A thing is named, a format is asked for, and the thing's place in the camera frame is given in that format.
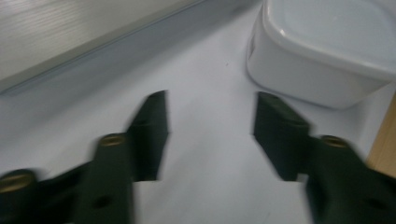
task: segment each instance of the brass screw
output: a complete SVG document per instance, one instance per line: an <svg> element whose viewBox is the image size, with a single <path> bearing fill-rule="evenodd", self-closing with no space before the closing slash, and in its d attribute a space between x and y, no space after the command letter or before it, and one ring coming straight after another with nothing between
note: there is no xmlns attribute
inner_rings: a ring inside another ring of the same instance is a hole
<svg viewBox="0 0 396 224"><path fill-rule="evenodd" d="M32 183L33 178L30 175L14 175L0 180L0 193L11 192L17 189L23 189Z"/></svg>
<svg viewBox="0 0 396 224"><path fill-rule="evenodd" d="M121 136L109 136L105 137L100 141L100 145L102 147L111 147L121 144L124 141L124 138Z"/></svg>
<svg viewBox="0 0 396 224"><path fill-rule="evenodd" d="M322 140L324 143L331 147L347 147L346 142L338 137L333 137L333 136L323 136Z"/></svg>

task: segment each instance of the white plastic container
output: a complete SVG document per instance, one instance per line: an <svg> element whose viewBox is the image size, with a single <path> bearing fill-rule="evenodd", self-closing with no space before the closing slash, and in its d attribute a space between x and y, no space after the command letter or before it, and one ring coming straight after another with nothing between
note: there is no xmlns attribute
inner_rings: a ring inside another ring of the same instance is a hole
<svg viewBox="0 0 396 224"><path fill-rule="evenodd" d="M247 70L270 90L345 108L396 80L395 28L373 0L264 0Z"/></svg>

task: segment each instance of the screw hole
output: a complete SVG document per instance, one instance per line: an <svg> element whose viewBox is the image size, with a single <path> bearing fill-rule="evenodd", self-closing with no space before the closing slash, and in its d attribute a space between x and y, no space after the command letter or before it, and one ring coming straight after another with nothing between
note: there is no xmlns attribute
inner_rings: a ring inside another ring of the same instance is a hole
<svg viewBox="0 0 396 224"><path fill-rule="evenodd" d="M112 203L112 199L110 196L108 195L101 196L93 202L92 207L94 209L100 209L111 205L111 203Z"/></svg>
<svg viewBox="0 0 396 224"><path fill-rule="evenodd" d="M322 137L324 143L331 147L347 147L347 144L338 137L333 137L333 136L323 136Z"/></svg>
<svg viewBox="0 0 396 224"><path fill-rule="evenodd" d="M367 203L371 207L378 209L378 210L387 210L388 207L386 204L382 203L381 201L377 199L365 199L363 200L364 203Z"/></svg>
<svg viewBox="0 0 396 224"><path fill-rule="evenodd" d="M123 137L121 136L110 136L101 140L101 145L104 147L111 147L119 145L123 142Z"/></svg>
<svg viewBox="0 0 396 224"><path fill-rule="evenodd" d="M23 189L33 182L30 175L14 175L0 180L0 193Z"/></svg>

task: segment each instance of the gray surface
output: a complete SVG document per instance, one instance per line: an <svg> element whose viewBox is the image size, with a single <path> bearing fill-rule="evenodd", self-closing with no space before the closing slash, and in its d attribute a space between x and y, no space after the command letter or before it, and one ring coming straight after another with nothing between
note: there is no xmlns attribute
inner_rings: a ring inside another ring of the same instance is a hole
<svg viewBox="0 0 396 224"><path fill-rule="evenodd" d="M255 92L265 91L245 64L260 3L203 2L0 94L0 172L79 165L93 139L124 130L145 96L169 90L162 180L136 184L138 223L309 223L302 185L280 181L250 135ZM393 91L343 111L285 99L315 134L345 137L365 155L372 142L360 139L374 133L362 129L378 125Z"/></svg>
<svg viewBox="0 0 396 224"><path fill-rule="evenodd" d="M201 0L0 0L0 91Z"/></svg>

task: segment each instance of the wooden edge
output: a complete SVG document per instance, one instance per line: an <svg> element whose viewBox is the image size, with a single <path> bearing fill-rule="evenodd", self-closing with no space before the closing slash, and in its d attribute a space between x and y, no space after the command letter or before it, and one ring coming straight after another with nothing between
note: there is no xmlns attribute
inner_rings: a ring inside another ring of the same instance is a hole
<svg viewBox="0 0 396 224"><path fill-rule="evenodd" d="M378 131L367 164L379 172L396 177L396 93Z"/></svg>

